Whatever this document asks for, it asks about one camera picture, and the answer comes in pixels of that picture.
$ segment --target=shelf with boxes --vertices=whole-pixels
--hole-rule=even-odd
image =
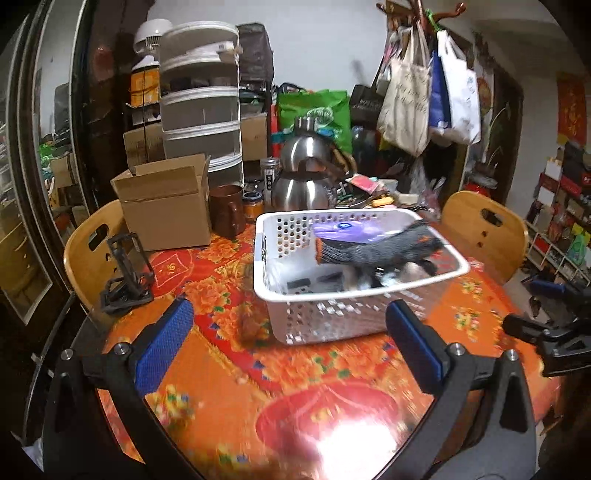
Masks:
[[[565,280],[579,280],[589,286],[591,278],[586,274],[567,254],[554,245],[550,239],[539,232],[534,225],[529,222],[527,225],[529,240],[527,258],[539,270],[543,270],[546,264],[550,264],[556,273]]]
[[[547,161],[526,217],[528,259],[539,269],[589,285],[591,274],[591,158],[568,143]]]

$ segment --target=perforated basket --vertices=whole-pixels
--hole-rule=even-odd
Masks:
[[[447,282],[469,272],[470,265],[437,231],[444,243],[429,260],[437,274],[409,283],[369,290],[315,293],[317,279],[343,271],[341,265],[317,265],[312,224],[316,222],[365,220],[384,231],[401,231],[420,217],[409,210],[307,210],[267,213],[256,221],[254,289],[267,302],[273,334],[288,345],[328,342],[383,332],[388,304],[404,299],[420,319],[437,304]],[[286,278],[295,287],[289,294],[269,288],[267,262],[298,253],[298,266]]]

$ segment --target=open cardboard box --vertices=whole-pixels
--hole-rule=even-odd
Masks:
[[[203,154],[136,166],[111,180],[130,232],[145,250],[209,245],[209,159]]]

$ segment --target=red floral tablecloth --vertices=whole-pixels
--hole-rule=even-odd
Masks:
[[[234,241],[154,254],[155,300],[112,329],[105,350],[132,341],[185,292],[194,327],[157,392],[147,401],[184,454],[206,477],[371,479],[410,435],[432,397],[421,393],[386,334],[285,346],[253,292],[254,228]],[[472,261],[427,323],[475,355],[521,353],[537,419],[555,383],[540,376],[533,347],[505,336],[514,308]],[[125,453],[139,458],[110,397],[100,391]]]

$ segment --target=chair handle hole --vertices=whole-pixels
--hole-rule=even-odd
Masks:
[[[492,210],[489,210],[487,208],[483,208],[480,211],[480,215],[482,216],[482,218],[484,218],[484,220],[486,220],[491,225],[494,225],[494,226],[502,226],[503,225],[502,218],[500,216],[498,216]]]
[[[88,237],[88,248],[93,252],[100,243],[109,235],[109,226],[106,223],[99,225],[98,228]]]

